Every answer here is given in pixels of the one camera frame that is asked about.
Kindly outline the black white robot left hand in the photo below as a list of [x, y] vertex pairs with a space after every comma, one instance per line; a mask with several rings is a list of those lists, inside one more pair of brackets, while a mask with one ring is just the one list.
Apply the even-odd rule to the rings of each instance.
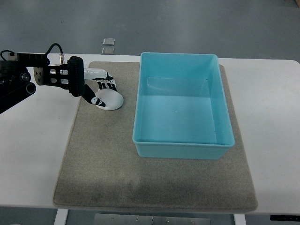
[[[115, 79], [104, 69], [85, 68], [84, 79], [88, 81], [96, 81], [98, 84], [98, 90], [111, 89], [113, 91], [117, 91]], [[82, 97], [89, 104], [96, 105], [99, 108], [106, 107], [106, 103], [95, 94], [88, 84], [84, 85], [84, 94]]]

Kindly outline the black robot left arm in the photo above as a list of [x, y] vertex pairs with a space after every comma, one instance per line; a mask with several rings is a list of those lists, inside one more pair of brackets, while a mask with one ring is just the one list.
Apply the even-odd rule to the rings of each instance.
[[0, 52], [0, 112], [12, 108], [36, 92], [36, 85], [68, 90], [74, 97], [85, 92], [83, 60], [64, 61], [61, 46], [53, 43], [46, 53]]

